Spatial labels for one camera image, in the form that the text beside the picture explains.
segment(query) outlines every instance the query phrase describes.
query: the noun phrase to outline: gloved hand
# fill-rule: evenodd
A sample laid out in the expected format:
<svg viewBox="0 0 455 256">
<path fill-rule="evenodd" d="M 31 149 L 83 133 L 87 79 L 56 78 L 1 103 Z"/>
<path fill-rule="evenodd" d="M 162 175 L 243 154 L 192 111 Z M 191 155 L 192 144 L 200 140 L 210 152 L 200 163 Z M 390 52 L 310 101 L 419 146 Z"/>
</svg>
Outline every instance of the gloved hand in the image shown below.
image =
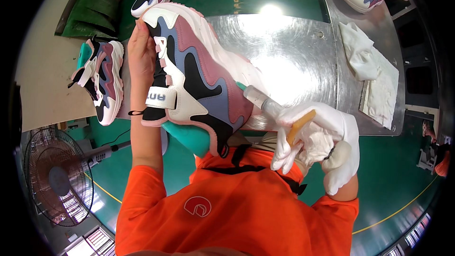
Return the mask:
<svg viewBox="0 0 455 256">
<path fill-rule="evenodd" d="M 324 103 L 305 102 L 283 109 L 280 112 L 276 123 L 281 128 L 278 130 L 277 149 L 273 155 L 270 168 L 272 170 L 282 168 L 283 173 L 287 174 L 291 170 L 298 152 L 302 148 L 306 149 L 303 142 L 306 137 L 303 134 L 308 134 L 309 127 L 304 126 L 300 130 L 296 135 L 293 147 L 287 143 L 286 135 L 293 123 L 311 110 L 316 111 L 312 122 L 322 128 L 325 136 L 331 136 L 335 145 L 329 157 L 320 160 L 322 169 L 326 173 L 324 188 L 329 195 L 335 195 L 338 189 L 348 183 L 351 177 L 356 174 L 359 167 L 359 129 L 354 116 L 335 110 Z"/>
</svg>

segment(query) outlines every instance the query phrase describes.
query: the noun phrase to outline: yellow floor line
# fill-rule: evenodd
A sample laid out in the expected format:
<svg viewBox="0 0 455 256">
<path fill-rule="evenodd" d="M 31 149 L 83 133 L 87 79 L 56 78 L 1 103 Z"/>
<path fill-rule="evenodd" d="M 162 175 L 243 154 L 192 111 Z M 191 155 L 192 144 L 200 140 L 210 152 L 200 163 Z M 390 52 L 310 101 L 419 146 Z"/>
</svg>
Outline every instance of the yellow floor line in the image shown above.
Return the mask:
<svg viewBox="0 0 455 256">
<path fill-rule="evenodd" d="M 409 206 L 412 202 L 414 202 L 418 197 L 420 197 L 420 195 L 422 195 L 422 194 L 424 193 L 424 191 L 426 191 L 426 190 L 431 186 L 431 184 L 433 184 L 433 182 L 435 182 L 436 178 L 438 178 L 438 176 L 436 176 L 436 177 L 433 179 L 433 181 L 431 181 L 431 183 L 429 183 L 428 186 L 426 186 L 426 188 L 425 188 L 423 191 L 421 191 L 420 194 L 417 195 L 417 197 L 413 198 L 413 199 L 412 199 L 410 202 L 408 202 L 404 207 L 402 207 L 401 209 L 399 209 L 399 210 L 397 210 L 396 212 L 392 213 L 391 215 L 389 215 L 389 216 L 386 217 L 385 219 L 376 222 L 375 224 L 372 224 L 372 225 L 370 225 L 370 226 L 367 226 L 366 228 L 362 228 L 361 230 L 354 231 L 354 232 L 352 233 L 352 235 L 354 235 L 354 234 L 356 234 L 356 233 L 359 233 L 359 232 L 362 232 L 362 231 L 364 231 L 364 230 L 367 230 L 367 229 L 369 229 L 369 228 L 372 228 L 373 226 L 378 225 L 378 224 L 380 224 L 381 222 L 390 219 L 391 217 L 393 217 L 393 216 L 396 215 L 397 213 L 399 213 L 399 212 L 401 212 L 402 210 L 404 210 L 407 206 Z"/>
<path fill-rule="evenodd" d="M 88 177 L 88 179 L 90 179 L 90 180 L 93 181 L 93 179 L 91 179 L 90 176 L 87 175 L 87 173 L 84 172 L 84 174 Z M 98 185 L 98 183 L 96 183 L 95 181 L 93 181 L 93 183 L 94 183 L 95 185 L 97 185 L 101 190 L 103 190 L 106 194 L 108 194 L 109 196 L 111 196 L 114 200 L 116 200 L 116 201 L 119 202 L 119 203 L 122 203 L 121 200 L 119 200 L 119 199 L 117 199 L 116 197 L 114 197 L 113 195 L 111 195 L 111 193 L 109 193 L 109 192 L 106 191 L 103 187 L 101 187 L 100 185 Z"/>
</svg>

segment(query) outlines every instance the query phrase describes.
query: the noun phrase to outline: woman's left hand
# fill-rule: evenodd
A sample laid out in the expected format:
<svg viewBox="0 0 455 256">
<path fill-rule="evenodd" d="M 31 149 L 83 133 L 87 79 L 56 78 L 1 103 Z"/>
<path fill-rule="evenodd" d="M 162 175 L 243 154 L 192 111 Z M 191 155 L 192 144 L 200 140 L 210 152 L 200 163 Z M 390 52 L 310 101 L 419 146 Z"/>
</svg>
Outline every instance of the woman's left hand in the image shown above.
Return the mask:
<svg viewBox="0 0 455 256">
<path fill-rule="evenodd" d="M 155 41 L 149 36 L 147 25 L 142 19 L 136 20 L 136 27 L 128 42 L 128 64 L 131 85 L 150 87 L 155 71 Z"/>
</svg>

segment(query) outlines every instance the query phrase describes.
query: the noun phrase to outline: hand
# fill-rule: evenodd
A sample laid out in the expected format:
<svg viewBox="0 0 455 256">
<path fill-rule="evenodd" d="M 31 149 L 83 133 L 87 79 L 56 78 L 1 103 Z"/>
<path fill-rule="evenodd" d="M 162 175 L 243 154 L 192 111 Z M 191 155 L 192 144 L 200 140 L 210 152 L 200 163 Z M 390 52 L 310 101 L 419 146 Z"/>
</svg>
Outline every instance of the hand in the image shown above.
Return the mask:
<svg viewBox="0 0 455 256">
<path fill-rule="evenodd" d="M 142 19 L 136 20 L 136 27 L 128 42 L 128 64 L 131 84 L 150 87 L 155 71 L 155 41 L 149 36 L 147 25 Z"/>
<path fill-rule="evenodd" d="M 332 155 L 327 160 L 321 160 L 326 173 L 324 188 L 329 195 L 335 195 L 338 188 L 348 183 L 356 174 L 359 167 L 359 129 L 354 116 L 335 110 L 324 103 L 305 102 L 281 111 L 276 122 L 282 128 L 278 130 L 277 149 L 270 168 L 272 170 L 282 168 L 283 173 L 287 174 L 298 152 L 302 148 L 306 149 L 302 142 L 306 137 L 302 134 L 308 133 L 308 127 L 304 126 L 297 134 L 296 139 L 300 141 L 292 148 L 286 141 L 286 135 L 292 124 L 311 110 L 316 111 L 312 122 L 322 129 L 324 136 L 330 136 L 335 145 Z"/>
</svg>

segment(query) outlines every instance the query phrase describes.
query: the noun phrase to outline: white glove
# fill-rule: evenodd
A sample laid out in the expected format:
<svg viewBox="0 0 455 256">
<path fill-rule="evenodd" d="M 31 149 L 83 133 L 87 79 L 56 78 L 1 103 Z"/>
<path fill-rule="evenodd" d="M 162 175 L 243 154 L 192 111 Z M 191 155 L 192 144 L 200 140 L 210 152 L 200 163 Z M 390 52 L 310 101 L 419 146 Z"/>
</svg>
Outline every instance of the white glove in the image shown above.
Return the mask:
<svg viewBox="0 0 455 256">
<path fill-rule="evenodd" d="M 300 141 L 291 147 L 286 136 L 290 131 L 293 123 L 303 117 L 311 110 L 316 111 L 316 115 L 312 120 L 315 125 L 305 125 L 296 135 Z M 283 174 L 287 174 L 293 165 L 294 158 L 303 148 L 306 152 L 301 154 L 301 157 L 312 156 L 310 162 L 322 161 L 321 166 L 326 173 L 324 177 L 324 188 L 329 195 L 335 195 L 338 189 L 347 184 L 352 176 L 354 176 L 359 168 L 360 152 L 359 152 L 359 129 L 354 116 L 335 110 L 334 108 L 318 102 L 305 102 L 300 105 L 283 109 L 276 123 L 281 126 L 278 130 L 277 149 L 272 158 L 270 168 L 278 170 L 282 168 Z M 323 152 L 330 147 L 330 139 L 335 145 L 333 152 L 328 159 L 323 158 L 325 153 L 314 152 L 311 149 L 311 139 L 308 134 L 314 136 L 322 132 L 324 140 L 327 141 Z"/>
</svg>

